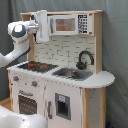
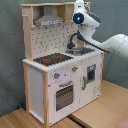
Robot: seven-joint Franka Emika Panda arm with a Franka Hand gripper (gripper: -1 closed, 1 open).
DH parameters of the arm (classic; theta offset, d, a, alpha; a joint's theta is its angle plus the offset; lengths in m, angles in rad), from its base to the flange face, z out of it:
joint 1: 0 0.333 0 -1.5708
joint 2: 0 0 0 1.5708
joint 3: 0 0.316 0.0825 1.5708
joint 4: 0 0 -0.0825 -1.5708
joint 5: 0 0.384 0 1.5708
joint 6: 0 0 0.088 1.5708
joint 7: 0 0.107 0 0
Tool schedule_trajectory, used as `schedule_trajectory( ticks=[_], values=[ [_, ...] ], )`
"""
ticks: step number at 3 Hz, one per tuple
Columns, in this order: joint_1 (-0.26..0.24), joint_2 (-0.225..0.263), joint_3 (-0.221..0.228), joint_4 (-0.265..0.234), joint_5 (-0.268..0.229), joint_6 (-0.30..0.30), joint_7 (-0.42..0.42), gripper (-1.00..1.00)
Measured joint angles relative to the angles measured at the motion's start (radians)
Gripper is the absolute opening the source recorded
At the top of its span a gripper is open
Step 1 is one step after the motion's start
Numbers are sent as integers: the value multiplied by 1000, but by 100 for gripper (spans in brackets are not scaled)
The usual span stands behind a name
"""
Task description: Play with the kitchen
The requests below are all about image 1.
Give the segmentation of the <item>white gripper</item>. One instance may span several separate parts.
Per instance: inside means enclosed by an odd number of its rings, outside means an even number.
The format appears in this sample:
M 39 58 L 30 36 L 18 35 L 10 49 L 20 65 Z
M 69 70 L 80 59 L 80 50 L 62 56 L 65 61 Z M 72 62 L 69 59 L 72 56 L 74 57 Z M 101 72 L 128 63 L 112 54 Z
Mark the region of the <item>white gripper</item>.
M 32 13 L 31 21 L 36 29 L 36 42 L 47 42 L 49 40 L 47 11 L 40 10 Z

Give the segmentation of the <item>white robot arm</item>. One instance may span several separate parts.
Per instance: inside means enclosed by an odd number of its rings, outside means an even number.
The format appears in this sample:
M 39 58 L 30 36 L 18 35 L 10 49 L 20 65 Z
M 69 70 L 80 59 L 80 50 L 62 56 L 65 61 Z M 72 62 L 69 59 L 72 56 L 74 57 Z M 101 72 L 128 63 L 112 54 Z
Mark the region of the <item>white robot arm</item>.
M 8 34 L 13 40 L 14 49 L 5 56 L 0 53 L 0 68 L 29 52 L 29 34 L 36 35 L 37 43 L 49 40 L 47 11 L 32 13 L 29 21 L 9 23 Z M 17 114 L 0 105 L 0 128 L 48 128 L 48 123 L 40 114 Z

